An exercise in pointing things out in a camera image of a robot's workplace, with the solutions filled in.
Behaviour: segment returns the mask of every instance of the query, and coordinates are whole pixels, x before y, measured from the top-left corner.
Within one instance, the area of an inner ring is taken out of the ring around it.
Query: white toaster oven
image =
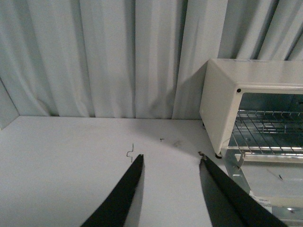
[[[303,226],[303,62],[209,60],[200,114],[230,178]]]
[[[218,156],[234,147],[300,156],[302,105],[301,61],[208,61],[200,114]]]

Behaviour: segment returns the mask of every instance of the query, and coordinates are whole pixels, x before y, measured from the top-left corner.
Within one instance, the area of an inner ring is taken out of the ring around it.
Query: toaster oven foot
[[[220,154],[216,154],[216,158],[221,159],[222,158],[221,153]]]

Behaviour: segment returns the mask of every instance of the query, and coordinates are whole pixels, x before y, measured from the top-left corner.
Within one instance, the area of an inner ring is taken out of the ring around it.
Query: oven rack
[[[303,113],[239,110],[228,148],[245,154],[303,157]]]

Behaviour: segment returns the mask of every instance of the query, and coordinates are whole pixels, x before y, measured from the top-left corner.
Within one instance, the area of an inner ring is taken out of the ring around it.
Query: white curtain
[[[302,0],[0,0],[0,78],[20,115],[200,119],[208,59],[303,61],[302,32]]]

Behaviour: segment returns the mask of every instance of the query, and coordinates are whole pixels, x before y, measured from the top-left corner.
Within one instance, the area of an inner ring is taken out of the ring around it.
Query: small wire piece
[[[133,152],[134,151],[134,144],[133,144],[133,149],[131,151],[128,151],[126,153],[126,157],[130,157],[131,158],[131,163],[133,162],[133,157],[132,156],[128,156],[128,153]]]

